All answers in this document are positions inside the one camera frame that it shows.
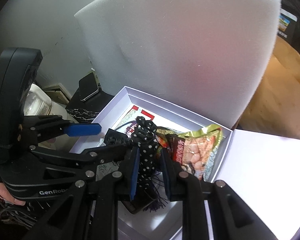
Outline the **black snack package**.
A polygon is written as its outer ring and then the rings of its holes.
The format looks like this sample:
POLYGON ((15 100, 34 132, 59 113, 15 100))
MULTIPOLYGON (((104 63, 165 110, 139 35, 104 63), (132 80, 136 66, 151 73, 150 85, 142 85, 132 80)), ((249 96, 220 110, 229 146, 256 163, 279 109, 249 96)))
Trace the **black snack package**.
POLYGON ((300 0, 281 0, 278 35, 300 54, 300 0))

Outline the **gold brown snack bag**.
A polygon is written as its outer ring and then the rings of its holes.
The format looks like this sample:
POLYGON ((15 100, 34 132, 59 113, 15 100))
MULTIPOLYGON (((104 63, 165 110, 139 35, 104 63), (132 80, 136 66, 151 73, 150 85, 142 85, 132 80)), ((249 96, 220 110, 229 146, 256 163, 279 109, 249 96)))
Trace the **gold brown snack bag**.
POLYGON ((177 132, 159 127, 157 138, 160 145, 168 150, 173 161, 200 180, 208 181, 223 140, 221 126, 211 124, 197 131, 177 132))

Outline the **brown paper bag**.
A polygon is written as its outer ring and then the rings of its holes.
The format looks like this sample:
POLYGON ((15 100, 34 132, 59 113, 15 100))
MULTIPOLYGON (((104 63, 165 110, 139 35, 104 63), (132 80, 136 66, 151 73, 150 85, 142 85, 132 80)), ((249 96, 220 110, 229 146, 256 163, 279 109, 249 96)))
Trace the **brown paper bag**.
POLYGON ((300 54, 280 37, 239 125, 248 131, 300 139, 300 54))

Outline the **purple satin sachet with tassel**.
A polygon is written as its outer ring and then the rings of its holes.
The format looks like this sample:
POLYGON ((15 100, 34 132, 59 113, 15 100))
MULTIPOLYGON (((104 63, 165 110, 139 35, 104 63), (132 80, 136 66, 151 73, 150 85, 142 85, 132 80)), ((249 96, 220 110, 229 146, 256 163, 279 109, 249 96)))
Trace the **purple satin sachet with tassel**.
MULTIPOLYGON (((154 159, 154 165, 155 165, 155 168, 156 168, 156 171, 155 171, 155 174, 156 172, 158 171, 158 161, 157 161, 157 157, 158 157, 158 151, 157 151, 157 154, 155 155, 155 159, 154 159)), ((149 206, 147 206, 146 208, 143 209, 143 211, 157 211, 158 209, 160 209, 161 207, 164 207, 165 204, 164 204, 164 201, 162 200, 162 198, 160 197, 160 193, 158 191, 158 189, 156 188, 155 186, 155 192, 157 194, 157 196, 155 198, 152 198, 153 199, 153 202, 151 204, 149 204, 149 206)), ((136 198, 151 198, 147 193, 144 193, 143 191, 141 190, 138 190, 137 187, 136 187, 136 195, 134 197, 134 199, 136 198)))

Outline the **black rectangular case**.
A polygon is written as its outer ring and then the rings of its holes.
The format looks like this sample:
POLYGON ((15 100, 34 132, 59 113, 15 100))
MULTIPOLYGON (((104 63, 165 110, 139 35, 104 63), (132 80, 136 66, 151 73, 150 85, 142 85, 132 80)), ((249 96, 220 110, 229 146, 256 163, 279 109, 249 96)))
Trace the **black rectangular case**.
POLYGON ((152 202, 152 198, 136 198, 130 202, 122 201, 121 203, 131 214, 135 215, 149 206, 149 204, 151 204, 152 202))

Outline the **black bow hair clip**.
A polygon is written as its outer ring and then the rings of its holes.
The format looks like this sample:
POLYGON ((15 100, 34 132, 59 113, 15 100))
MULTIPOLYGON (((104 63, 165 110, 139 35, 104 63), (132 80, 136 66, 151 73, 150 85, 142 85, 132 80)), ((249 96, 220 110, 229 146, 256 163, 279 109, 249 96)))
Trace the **black bow hair clip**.
POLYGON ((125 133, 121 133, 113 129, 107 130, 103 142, 107 146, 109 145, 131 146, 133 144, 132 140, 125 133))

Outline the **wall vent frame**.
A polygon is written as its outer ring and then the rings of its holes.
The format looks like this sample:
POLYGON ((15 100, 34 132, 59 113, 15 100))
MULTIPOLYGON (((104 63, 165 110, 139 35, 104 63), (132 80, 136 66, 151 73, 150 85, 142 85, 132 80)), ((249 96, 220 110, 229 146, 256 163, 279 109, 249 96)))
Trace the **wall vent frame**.
POLYGON ((61 83, 43 87, 43 91, 52 101, 63 105, 67 105, 72 98, 72 95, 61 83))

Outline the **black smartphone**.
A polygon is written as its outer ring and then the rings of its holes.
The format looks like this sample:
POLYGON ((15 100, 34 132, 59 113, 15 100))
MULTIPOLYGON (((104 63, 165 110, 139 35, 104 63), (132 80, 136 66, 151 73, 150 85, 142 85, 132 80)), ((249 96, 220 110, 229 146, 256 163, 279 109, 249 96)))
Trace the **black smartphone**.
POLYGON ((79 98, 85 102, 98 94, 101 88, 98 85, 97 77, 94 72, 90 72, 85 77, 81 78, 79 84, 79 98))

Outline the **white foam sheet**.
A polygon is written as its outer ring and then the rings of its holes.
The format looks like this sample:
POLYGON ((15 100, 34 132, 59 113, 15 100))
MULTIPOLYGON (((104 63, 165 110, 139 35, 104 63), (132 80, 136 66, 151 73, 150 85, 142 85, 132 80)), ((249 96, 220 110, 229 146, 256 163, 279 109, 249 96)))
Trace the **white foam sheet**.
POLYGON ((277 37, 281 0, 94 0, 75 14, 102 89, 125 86, 237 122, 277 37))

